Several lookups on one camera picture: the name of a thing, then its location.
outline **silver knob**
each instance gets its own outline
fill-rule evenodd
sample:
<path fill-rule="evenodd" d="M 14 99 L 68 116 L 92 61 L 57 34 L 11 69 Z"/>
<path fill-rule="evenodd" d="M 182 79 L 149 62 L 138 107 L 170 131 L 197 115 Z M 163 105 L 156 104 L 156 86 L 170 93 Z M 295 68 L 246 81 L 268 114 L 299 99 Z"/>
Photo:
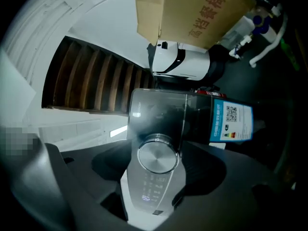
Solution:
<path fill-rule="evenodd" d="M 178 154 L 167 141 L 152 139 L 146 141 L 138 150 L 140 164 L 155 174 L 166 174 L 178 163 Z"/>

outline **cardboard box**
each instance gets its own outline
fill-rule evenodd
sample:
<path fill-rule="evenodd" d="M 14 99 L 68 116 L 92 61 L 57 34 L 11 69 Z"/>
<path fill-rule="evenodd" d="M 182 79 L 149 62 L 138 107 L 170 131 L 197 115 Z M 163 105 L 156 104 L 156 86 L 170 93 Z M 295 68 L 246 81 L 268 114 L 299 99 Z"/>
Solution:
<path fill-rule="evenodd" d="M 254 0 L 136 0 L 138 33 L 157 40 L 211 48 L 248 11 Z"/>

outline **white tube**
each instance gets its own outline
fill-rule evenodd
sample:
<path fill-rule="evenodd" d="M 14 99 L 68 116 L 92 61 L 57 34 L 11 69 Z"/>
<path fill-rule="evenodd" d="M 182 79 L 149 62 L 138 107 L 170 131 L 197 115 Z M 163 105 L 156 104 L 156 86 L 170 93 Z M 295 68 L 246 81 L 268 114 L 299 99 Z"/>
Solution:
<path fill-rule="evenodd" d="M 288 16 L 286 13 L 283 14 L 283 23 L 282 23 L 282 26 L 277 34 L 277 37 L 275 39 L 275 41 L 270 44 L 269 46 L 267 46 L 258 56 L 255 56 L 253 59 L 251 59 L 249 61 L 249 64 L 251 65 L 251 67 L 256 67 L 256 62 L 261 60 L 267 53 L 269 53 L 269 51 L 275 49 L 279 43 L 280 43 L 280 40 L 281 38 L 283 37 L 284 33 L 285 33 L 285 30 L 287 28 L 287 22 L 288 22 Z"/>

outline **qr code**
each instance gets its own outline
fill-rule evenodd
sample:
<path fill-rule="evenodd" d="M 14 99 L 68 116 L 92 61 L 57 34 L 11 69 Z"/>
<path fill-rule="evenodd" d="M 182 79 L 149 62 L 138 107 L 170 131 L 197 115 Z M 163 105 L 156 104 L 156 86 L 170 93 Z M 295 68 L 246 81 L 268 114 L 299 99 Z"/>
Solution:
<path fill-rule="evenodd" d="M 237 121 L 236 111 L 237 111 L 236 107 L 227 106 L 227 118 L 226 118 L 226 121 L 236 122 Z"/>

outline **wooden stair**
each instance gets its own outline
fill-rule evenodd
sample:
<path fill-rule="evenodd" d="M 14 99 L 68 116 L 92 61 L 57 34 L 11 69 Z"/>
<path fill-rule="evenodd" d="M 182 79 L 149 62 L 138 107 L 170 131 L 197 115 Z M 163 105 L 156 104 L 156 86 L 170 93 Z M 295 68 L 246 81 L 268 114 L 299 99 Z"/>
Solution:
<path fill-rule="evenodd" d="M 42 108 L 127 115 L 136 88 L 154 88 L 151 72 L 106 49 L 65 37 L 50 64 Z"/>

